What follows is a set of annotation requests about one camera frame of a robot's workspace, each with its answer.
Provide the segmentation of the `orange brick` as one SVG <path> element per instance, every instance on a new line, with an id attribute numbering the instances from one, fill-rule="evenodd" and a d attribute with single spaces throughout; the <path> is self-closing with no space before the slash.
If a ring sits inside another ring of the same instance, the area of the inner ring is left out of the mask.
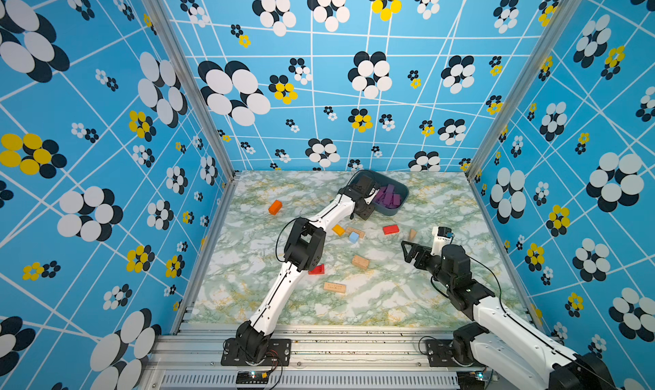
<path id="1" fill-rule="evenodd" d="M 282 207 L 283 207 L 283 203 L 280 200 L 275 200 L 271 204 L 271 206 L 269 206 L 268 211 L 271 215 L 277 215 Z"/>

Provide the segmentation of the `aluminium front rail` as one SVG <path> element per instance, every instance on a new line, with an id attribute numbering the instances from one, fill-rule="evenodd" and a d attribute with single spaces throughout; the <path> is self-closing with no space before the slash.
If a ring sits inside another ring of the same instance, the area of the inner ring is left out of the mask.
<path id="1" fill-rule="evenodd" d="M 272 339 L 292 341 L 289 366 L 221 366 L 232 328 L 192 325 L 160 338 L 140 389 L 484 389 L 516 388 L 496 371 L 430 367 L 421 352 L 428 337 L 448 330 L 283 326 Z"/>

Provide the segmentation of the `natural wood brick front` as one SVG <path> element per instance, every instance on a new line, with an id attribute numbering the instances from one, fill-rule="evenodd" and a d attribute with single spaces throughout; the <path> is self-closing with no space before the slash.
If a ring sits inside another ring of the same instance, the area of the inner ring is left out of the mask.
<path id="1" fill-rule="evenodd" d="M 323 285 L 323 288 L 325 289 L 325 291 L 334 292 L 338 294 L 346 294 L 346 286 L 344 284 L 326 282 Z"/>

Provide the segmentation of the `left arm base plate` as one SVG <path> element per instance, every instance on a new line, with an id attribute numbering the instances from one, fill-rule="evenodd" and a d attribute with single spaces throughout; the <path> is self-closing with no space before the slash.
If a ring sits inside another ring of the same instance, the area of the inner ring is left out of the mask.
<path id="1" fill-rule="evenodd" d="M 292 341 L 288 339 L 269 339 L 264 347 L 259 346 L 251 354 L 242 348 L 235 338 L 223 343 L 221 366 L 230 367 L 276 367 L 289 366 Z"/>

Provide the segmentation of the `red arch brick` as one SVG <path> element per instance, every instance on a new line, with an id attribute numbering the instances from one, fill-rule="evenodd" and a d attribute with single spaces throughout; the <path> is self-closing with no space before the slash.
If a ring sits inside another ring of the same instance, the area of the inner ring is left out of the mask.
<path id="1" fill-rule="evenodd" d="M 315 267 L 309 272 L 310 275 L 323 275 L 325 273 L 325 266 L 323 264 Z"/>

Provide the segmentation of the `yellow long brick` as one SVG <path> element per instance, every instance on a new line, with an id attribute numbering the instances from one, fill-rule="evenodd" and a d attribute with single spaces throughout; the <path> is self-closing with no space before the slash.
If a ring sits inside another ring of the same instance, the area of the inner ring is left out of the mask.
<path id="1" fill-rule="evenodd" d="M 342 236 L 346 233 L 346 230 L 345 230 L 342 226 L 340 226 L 340 225 L 335 225 L 335 226 L 333 227 L 333 231 L 334 231 L 334 233 L 337 234 L 339 237 L 342 237 Z"/>

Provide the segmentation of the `red flat brick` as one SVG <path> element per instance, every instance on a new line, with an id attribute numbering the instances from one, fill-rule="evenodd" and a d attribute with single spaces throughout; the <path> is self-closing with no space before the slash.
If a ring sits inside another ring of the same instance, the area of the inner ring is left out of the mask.
<path id="1" fill-rule="evenodd" d="M 384 226 L 382 230 L 385 235 L 392 235 L 400 232 L 398 225 Z"/>

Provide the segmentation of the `purple cube brick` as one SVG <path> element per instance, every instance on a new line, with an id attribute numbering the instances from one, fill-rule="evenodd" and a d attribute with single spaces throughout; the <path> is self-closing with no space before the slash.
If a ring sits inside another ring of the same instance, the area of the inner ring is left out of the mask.
<path id="1" fill-rule="evenodd" d="M 394 185 L 388 185 L 385 188 L 385 194 L 383 198 L 383 204 L 385 206 L 389 205 L 394 205 L 395 204 L 395 186 Z"/>

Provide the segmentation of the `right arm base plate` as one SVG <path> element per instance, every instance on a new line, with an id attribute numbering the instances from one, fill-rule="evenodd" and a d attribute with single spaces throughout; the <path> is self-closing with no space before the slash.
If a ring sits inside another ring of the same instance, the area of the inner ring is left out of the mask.
<path id="1" fill-rule="evenodd" d="M 421 341 L 421 352 L 426 356 L 430 367 L 443 368 L 483 368 L 477 362 L 461 362 L 455 358 L 452 340 L 428 337 Z"/>

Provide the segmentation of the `engraved natural wood brick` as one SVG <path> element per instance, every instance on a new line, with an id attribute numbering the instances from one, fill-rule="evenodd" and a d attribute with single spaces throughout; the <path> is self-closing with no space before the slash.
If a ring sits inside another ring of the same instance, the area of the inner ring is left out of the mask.
<path id="1" fill-rule="evenodd" d="M 363 239 L 365 237 L 365 233 L 363 231 L 351 227 L 348 227 L 346 229 L 346 235 L 348 236 L 348 238 L 351 238 L 352 235 L 357 235 L 358 239 Z"/>

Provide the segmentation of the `natural wood square brick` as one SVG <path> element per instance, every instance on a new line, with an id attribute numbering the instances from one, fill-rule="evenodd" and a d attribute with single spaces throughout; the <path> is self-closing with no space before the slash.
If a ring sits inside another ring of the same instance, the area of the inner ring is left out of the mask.
<path id="1" fill-rule="evenodd" d="M 370 266 L 370 260 L 361 257 L 360 255 L 355 255 L 352 258 L 351 264 L 360 269 L 367 270 Z"/>

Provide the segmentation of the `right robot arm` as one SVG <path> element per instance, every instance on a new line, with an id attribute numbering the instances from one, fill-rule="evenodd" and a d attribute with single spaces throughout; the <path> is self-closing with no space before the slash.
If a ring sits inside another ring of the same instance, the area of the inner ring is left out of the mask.
<path id="1" fill-rule="evenodd" d="M 403 241 L 404 260 L 429 272 L 433 287 L 470 324 L 453 333 L 452 357 L 458 364 L 482 364 L 518 389 L 614 389 L 605 363 L 579 354 L 545 335 L 505 307 L 472 275 L 470 257 L 460 245 L 446 244 L 439 254 Z"/>

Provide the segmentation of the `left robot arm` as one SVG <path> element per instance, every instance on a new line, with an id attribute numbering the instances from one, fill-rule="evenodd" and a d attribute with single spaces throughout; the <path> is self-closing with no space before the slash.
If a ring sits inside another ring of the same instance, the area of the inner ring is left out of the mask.
<path id="1" fill-rule="evenodd" d="M 356 215 L 366 220 L 375 210 L 373 200 L 379 183 L 368 175 L 355 185 L 339 189 L 334 200 L 319 213 L 290 222 L 291 231 L 283 247 L 281 269 L 254 314 L 235 333 L 235 343 L 249 362 L 259 363 L 266 356 L 269 341 L 281 311 L 299 281 L 319 265 L 327 232 L 346 218 Z"/>

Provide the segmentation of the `dark teal storage bin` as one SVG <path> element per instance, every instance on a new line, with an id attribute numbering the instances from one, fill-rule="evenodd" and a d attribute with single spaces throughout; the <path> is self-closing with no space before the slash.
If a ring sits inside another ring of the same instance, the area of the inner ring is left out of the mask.
<path id="1" fill-rule="evenodd" d="M 394 180 L 383 173 L 371 170 L 360 170 L 355 173 L 353 180 L 368 175 L 378 187 L 374 195 L 373 206 L 375 210 L 386 216 L 394 216 L 403 206 L 409 196 L 409 188 L 401 182 Z"/>

